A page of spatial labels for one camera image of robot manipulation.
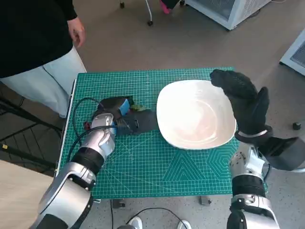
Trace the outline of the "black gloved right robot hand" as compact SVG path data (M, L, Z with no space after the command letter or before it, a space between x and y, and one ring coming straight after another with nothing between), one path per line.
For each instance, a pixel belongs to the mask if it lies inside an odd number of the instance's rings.
M210 78L212 85L221 88L228 97L239 131L255 135L272 129L266 125L269 107L267 87L258 91L249 77L234 71L215 69Z

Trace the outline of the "person's hand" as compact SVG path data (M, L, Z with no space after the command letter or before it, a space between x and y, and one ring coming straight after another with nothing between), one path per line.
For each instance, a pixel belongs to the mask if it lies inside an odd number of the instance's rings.
M75 19L67 21L69 34L77 48L80 48L85 42L85 28L81 20L76 17Z

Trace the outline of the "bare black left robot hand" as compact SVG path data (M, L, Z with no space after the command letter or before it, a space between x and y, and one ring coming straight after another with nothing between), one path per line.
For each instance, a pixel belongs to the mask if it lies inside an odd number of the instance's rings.
M126 115L134 105L133 96L117 96L109 97L100 101L96 112L93 116L100 114L112 114L114 120L120 119L122 116Z

